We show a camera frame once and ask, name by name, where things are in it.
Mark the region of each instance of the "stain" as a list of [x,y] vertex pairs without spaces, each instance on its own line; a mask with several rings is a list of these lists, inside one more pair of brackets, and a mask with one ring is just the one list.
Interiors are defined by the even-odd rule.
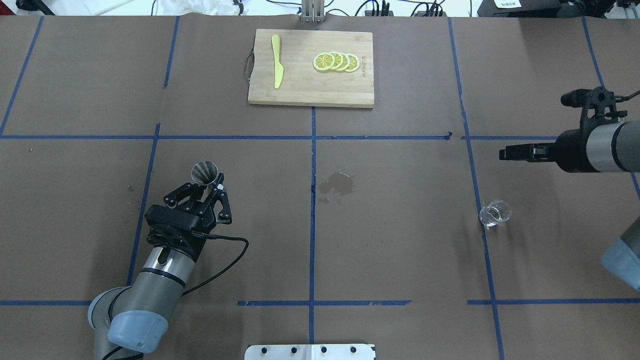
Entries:
[[333,190],[333,193],[347,195],[353,192],[353,179],[343,172],[336,172],[329,177],[329,180],[320,184],[318,190],[323,194]]

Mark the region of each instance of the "clear glass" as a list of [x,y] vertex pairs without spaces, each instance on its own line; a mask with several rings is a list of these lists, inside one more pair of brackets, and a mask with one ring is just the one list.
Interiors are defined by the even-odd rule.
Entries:
[[478,217],[486,227],[496,226],[511,218],[511,206],[504,200],[494,200],[480,210]]

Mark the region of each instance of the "yellow knife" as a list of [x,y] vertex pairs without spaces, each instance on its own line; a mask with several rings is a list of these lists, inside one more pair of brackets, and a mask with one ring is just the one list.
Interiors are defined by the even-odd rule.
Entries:
[[280,63],[280,35],[271,37],[271,45],[273,45],[273,62],[275,63],[273,87],[279,88],[284,76],[284,66]]

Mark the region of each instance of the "bamboo cutting board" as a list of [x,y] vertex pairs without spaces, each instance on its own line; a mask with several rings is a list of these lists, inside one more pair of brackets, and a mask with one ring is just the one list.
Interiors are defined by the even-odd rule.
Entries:
[[[280,35],[284,77],[273,86],[271,36]],[[360,58],[354,72],[321,72],[313,60],[319,53],[340,51]],[[249,84],[249,103],[262,105],[337,106],[373,108],[373,35],[346,31],[258,29]]]

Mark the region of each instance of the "brown table surface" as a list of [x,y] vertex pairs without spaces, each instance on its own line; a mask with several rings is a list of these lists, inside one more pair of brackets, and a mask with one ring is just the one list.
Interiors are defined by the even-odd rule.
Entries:
[[[257,28],[372,32],[375,108],[249,105]],[[233,209],[216,231],[251,246],[181,301],[145,358],[366,342],[378,359],[637,359],[639,293],[600,265],[640,214],[632,177],[497,154],[576,128],[579,110],[559,98],[600,84],[596,60],[609,90],[636,91],[639,31],[599,19],[0,17],[0,359],[91,358],[88,303],[134,279],[150,250],[142,212],[202,160],[225,173]],[[621,108],[634,119],[640,101]],[[331,190],[338,172],[353,184]],[[483,232],[477,212],[494,199],[513,218]],[[188,285],[240,250],[208,244]]]

